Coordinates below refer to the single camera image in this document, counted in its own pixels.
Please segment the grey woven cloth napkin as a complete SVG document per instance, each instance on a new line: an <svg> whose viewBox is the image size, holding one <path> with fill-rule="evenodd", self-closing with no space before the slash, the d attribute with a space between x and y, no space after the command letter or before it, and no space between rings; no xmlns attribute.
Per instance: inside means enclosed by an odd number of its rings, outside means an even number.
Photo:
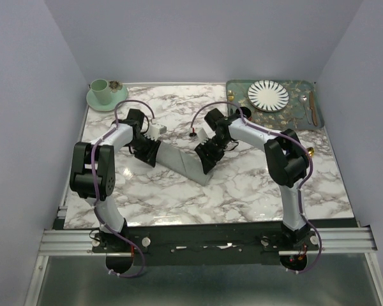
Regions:
<svg viewBox="0 0 383 306"><path fill-rule="evenodd" d="M206 186L213 177L211 171L208 174L204 173L200 160L165 142L161 142L159 146L156 161L202 186Z"/></svg>

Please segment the gold spoon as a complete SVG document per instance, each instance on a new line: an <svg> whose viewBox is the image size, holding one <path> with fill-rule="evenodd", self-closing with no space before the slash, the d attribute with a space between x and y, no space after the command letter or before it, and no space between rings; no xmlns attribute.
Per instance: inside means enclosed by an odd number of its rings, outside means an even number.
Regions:
<svg viewBox="0 0 383 306"><path fill-rule="evenodd" d="M313 147L308 147L307 150L310 157L313 157L315 153L315 149Z"/></svg>

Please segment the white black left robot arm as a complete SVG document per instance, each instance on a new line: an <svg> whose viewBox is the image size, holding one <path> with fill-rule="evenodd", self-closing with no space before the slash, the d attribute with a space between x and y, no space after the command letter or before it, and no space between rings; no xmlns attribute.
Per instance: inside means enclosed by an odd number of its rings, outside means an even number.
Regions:
<svg viewBox="0 0 383 306"><path fill-rule="evenodd" d="M129 147L135 158L156 166L161 141L143 132L146 116L131 108L124 120L112 123L109 130L91 142L77 142L73 148L70 189L94 208L100 230L108 233L107 245L121 252L128 246L126 219L119 213L112 196L116 184L115 154Z"/></svg>

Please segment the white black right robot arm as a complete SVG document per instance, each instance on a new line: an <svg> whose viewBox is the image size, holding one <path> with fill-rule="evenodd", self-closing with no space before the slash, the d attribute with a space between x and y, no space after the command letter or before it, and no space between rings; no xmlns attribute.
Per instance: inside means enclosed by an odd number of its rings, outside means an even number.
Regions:
<svg viewBox="0 0 383 306"><path fill-rule="evenodd" d="M309 153L303 147L296 132L287 129L277 132L266 129L248 120L244 107L228 117L215 108L204 117L214 131L209 138L205 131L195 132L200 143L195 147L203 172L209 173L224 157L227 145L244 142L265 153L267 170L279 186L283 205L281 242L290 250L303 244L310 231L303 208L301 187L309 177Z"/></svg>

